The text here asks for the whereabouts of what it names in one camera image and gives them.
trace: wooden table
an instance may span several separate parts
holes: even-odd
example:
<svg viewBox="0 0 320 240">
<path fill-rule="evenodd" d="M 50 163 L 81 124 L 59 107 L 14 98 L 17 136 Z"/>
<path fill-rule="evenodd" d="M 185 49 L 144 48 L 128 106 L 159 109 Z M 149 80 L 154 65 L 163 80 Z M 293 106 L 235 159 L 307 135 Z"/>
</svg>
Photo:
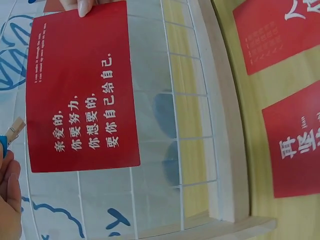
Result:
<svg viewBox="0 0 320 240">
<path fill-rule="evenodd" d="M 275 231 L 255 240 L 320 239 L 320 195 L 274 199 L 262 109 L 320 80 L 320 46 L 247 75 L 233 17 L 244 0 L 213 0 L 236 81 L 249 166 L 251 214 L 278 219 Z"/>
</svg>

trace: clothespin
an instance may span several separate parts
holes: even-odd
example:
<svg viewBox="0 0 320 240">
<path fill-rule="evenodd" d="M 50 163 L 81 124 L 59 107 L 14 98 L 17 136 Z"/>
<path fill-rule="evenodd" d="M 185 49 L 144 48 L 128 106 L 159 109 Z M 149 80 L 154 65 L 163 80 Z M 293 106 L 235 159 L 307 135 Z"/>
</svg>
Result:
<svg viewBox="0 0 320 240">
<path fill-rule="evenodd" d="M 19 133 L 26 126 L 21 117 L 18 117 L 4 136 L 0 136 L 0 143 L 3 146 L 3 158 L 7 155 L 9 145 L 19 137 Z"/>
</svg>

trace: red paper card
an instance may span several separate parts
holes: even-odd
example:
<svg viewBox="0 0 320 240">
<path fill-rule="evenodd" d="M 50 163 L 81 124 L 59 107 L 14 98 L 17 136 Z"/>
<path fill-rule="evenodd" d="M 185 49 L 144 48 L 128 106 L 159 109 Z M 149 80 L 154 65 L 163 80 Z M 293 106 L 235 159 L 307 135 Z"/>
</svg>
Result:
<svg viewBox="0 0 320 240">
<path fill-rule="evenodd" d="M 125 1 L 34 19 L 26 121 L 35 173 L 140 165 Z"/>
<path fill-rule="evenodd" d="M 275 198 L 320 193 L 320 80 L 262 110 Z"/>
<path fill-rule="evenodd" d="M 246 0 L 233 15 L 248 75 L 320 44 L 320 0 Z"/>
</svg>

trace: wire mesh panel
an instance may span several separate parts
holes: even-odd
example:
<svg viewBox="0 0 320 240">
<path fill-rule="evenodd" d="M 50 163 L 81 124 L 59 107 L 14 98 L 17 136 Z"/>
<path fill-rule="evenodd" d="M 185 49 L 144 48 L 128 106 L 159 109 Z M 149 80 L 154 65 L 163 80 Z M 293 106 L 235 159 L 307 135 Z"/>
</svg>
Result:
<svg viewBox="0 0 320 240">
<path fill-rule="evenodd" d="M 31 25 L 45 6 L 26 2 L 0 3 L 3 132 L 25 116 Z M 21 164 L 23 239 L 138 239 L 220 219 L 210 92 L 189 4 L 127 0 L 127 11 L 141 166 L 35 174 L 23 133 L 12 146 Z"/>
</svg>

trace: fingernail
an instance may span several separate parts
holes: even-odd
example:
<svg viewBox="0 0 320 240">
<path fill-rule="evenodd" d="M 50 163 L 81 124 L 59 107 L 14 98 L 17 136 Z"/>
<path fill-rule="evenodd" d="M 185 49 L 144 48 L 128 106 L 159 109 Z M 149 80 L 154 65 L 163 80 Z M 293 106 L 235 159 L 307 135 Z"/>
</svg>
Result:
<svg viewBox="0 0 320 240">
<path fill-rule="evenodd" d="M 78 2 L 78 12 L 80 18 L 83 18 L 89 12 L 89 3 L 88 0 L 80 0 Z"/>
</svg>

